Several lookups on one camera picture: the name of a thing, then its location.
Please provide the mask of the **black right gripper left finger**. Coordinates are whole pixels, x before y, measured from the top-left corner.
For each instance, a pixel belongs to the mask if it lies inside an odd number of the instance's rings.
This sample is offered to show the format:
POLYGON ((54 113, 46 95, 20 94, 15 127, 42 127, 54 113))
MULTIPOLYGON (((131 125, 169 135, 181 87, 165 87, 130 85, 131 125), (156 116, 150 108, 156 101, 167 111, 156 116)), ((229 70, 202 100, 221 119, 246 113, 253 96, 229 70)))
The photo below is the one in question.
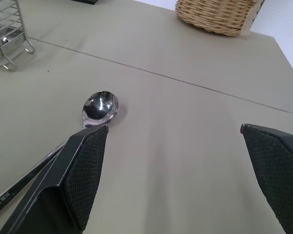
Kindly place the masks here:
POLYGON ((102 172, 108 126, 72 135, 45 166, 0 234, 82 234, 102 172))

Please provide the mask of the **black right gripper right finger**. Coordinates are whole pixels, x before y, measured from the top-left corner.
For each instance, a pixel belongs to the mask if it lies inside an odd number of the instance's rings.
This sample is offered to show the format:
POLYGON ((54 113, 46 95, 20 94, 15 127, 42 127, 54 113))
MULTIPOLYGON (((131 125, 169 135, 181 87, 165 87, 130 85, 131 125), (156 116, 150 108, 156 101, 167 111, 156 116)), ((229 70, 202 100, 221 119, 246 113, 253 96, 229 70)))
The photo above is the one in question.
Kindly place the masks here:
POLYGON ((293 135, 242 124, 258 185, 286 234, 293 234, 293 135))

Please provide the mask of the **stainless steel spoon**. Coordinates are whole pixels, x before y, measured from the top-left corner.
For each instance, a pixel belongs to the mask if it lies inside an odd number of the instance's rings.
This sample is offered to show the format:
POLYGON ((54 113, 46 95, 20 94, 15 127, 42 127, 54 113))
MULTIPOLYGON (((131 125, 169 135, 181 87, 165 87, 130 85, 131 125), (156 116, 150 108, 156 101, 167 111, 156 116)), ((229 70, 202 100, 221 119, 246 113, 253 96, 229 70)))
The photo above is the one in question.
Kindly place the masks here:
MULTIPOLYGON (((117 115, 119 109, 118 98, 108 91, 94 93, 86 100, 83 111, 82 130, 94 126, 103 126, 110 123, 117 115)), ((33 168, 26 172, 14 184, 0 194, 0 212, 18 195, 20 191, 61 151, 67 140, 62 142, 53 151, 46 155, 33 168)))

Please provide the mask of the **steel drip tray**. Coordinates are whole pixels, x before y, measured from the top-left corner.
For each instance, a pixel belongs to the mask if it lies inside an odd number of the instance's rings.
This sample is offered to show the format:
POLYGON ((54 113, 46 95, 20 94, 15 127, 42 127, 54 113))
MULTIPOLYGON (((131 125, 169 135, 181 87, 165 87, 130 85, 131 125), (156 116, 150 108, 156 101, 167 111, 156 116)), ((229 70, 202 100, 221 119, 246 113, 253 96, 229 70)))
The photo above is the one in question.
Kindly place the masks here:
POLYGON ((13 59, 27 48, 27 40, 22 27, 8 27, 1 37, 0 66, 14 72, 17 67, 13 59))

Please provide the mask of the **wicker basket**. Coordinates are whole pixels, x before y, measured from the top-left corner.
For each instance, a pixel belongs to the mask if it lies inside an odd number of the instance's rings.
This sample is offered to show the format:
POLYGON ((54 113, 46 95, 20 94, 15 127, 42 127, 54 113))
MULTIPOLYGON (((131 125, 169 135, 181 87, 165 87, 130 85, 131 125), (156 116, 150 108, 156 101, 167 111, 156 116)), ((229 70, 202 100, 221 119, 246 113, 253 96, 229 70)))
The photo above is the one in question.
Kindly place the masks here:
POLYGON ((264 0, 177 0, 177 17, 229 37, 249 34, 264 0))

